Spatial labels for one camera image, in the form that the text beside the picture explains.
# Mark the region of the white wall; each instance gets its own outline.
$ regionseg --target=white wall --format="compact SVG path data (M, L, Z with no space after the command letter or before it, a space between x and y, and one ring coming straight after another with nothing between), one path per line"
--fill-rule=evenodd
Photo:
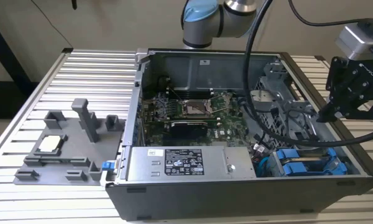
M75 48L136 50L181 48L180 13L184 0L35 0ZM373 0L295 0L311 21L373 17ZM312 28L293 17L287 0L275 0L259 50L299 55L341 54L333 40L341 27ZM33 80L45 75L68 47L29 0L0 0L0 31ZM213 49L243 50L245 38L221 38ZM8 75L0 68L0 79Z

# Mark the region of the white label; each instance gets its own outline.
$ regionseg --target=white label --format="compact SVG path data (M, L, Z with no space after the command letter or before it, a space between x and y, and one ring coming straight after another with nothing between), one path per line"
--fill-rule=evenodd
M163 149L148 149L148 156L163 156Z
M209 65L211 64L211 60L200 60L200 65Z
M265 148L264 148L263 146L260 146L259 149L257 149L257 151L259 151L260 153L263 153L263 152L264 152L264 149L265 149Z

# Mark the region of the gray plastic peg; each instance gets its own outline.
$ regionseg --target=gray plastic peg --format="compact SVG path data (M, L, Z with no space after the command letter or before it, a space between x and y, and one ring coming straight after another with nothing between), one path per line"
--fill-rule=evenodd
M81 125L85 129L87 136L91 142L99 141L99 134L95 129L95 123L91 118L88 109L87 109L88 101L83 98L76 98L72 103L72 110L77 112Z

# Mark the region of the power supply label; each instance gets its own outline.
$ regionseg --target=power supply label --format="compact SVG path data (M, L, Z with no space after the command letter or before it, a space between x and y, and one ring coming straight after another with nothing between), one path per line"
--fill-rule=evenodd
M167 175L204 175L204 157L201 149L165 150Z

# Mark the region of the wire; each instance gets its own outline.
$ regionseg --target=wire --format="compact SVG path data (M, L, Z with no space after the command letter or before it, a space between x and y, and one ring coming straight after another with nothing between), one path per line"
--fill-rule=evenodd
M188 5L188 2L189 0L185 1L185 5L184 5L184 8L183 8L183 13L181 13L181 28L184 30L184 15L185 15L185 8L187 8L187 5Z
M299 14L292 0L289 0L289 5L291 5L291 9L292 9L293 14L296 15L297 19L305 25L309 25L309 26L313 26L313 27L329 27L329 26L337 26L337 25L343 25L343 24L348 24L348 23L356 23L356 22L360 22L360 21L364 21L364 20L369 20L369 18L365 18L365 19L344 20L344 21L324 22L324 23L309 22Z
M261 10L257 13L257 17L253 21L253 26L252 26L252 32L248 38L248 43L247 43L247 50L244 53L244 59L243 59L243 90L244 90L244 94L247 96L247 102L248 105L251 107L251 111L252 111L252 116L256 118L256 122L260 126L260 128L265 131L265 133L275 138L279 141L283 141L288 144L292 145L301 145L301 146L308 146L308 147L337 147L337 146L347 146L347 145L353 145L353 144L360 144L363 142L371 141L373 140L373 132L353 138L353 139L348 139L348 140L341 140L341 141L332 141L332 142L317 142L317 141L312 141L312 140L295 140L291 139L288 137L284 137L281 135L277 135L276 133L272 132L272 130L264 125L264 123L260 120L260 116L257 114L256 111L256 107L252 101L252 98L249 97L251 95L251 90L249 90L249 62L251 62L251 53L252 53L252 47L253 47L253 41L257 35L257 31L259 31L259 26L261 24L265 12L271 6L272 0L265 0Z
M63 35L63 33L57 30L57 28L55 27L55 25L52 24L49 18L47 17L45 13L43 12L41 8L39 7L39 5L36 4L35 0L31 0L31 2L35 4L35 6L37 7L37 9L40 10L41 14L44 15L44 17L47 18L47 21L49 22L52 28L57 31L57 33L63 36L64 40L68 42L68 44L71 45L71 47L73 48L73 45L71 44L71 42L68 41L68 39L65 38L65 36Z

